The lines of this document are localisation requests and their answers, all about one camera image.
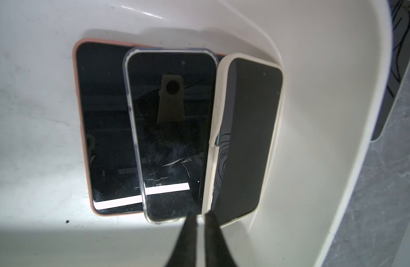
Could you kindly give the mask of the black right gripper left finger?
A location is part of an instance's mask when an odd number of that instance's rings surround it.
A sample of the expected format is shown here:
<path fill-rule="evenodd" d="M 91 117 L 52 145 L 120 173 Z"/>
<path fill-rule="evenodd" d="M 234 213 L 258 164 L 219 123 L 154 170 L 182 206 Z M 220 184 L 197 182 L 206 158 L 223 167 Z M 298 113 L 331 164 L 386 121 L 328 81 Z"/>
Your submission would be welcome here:
<path fill-rule="evenodd" d="M 166 267 L 195 267 L 197 253 L 197 217 L 189 214 Z"/>

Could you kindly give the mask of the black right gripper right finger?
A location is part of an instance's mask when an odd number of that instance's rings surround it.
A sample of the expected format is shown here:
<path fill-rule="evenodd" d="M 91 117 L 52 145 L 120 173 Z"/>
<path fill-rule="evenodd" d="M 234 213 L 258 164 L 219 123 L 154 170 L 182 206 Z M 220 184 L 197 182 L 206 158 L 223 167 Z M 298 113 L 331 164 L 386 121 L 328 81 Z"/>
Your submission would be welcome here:
<path fill-rule="evenodd" d="M 206 267 L 236 267 L 217 218 L 212 210 L 205 214 Z"/>

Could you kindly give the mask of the white plastic storage box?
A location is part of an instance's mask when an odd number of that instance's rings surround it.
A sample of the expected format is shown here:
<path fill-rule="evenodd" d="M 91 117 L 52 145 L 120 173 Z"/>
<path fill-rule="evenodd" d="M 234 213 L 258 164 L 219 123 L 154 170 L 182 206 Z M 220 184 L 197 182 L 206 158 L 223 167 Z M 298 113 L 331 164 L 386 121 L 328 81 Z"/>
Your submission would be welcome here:
<path fill-rule="evenodd" d="M 0 267 L 162 267 L 181 222 L 90 204 L 73 48 L 83 38 L 245 53 L 283 68 L 241 267 L 319 267 L 365 159 L 392 56 L 386 1 L 0 1 Z"/>

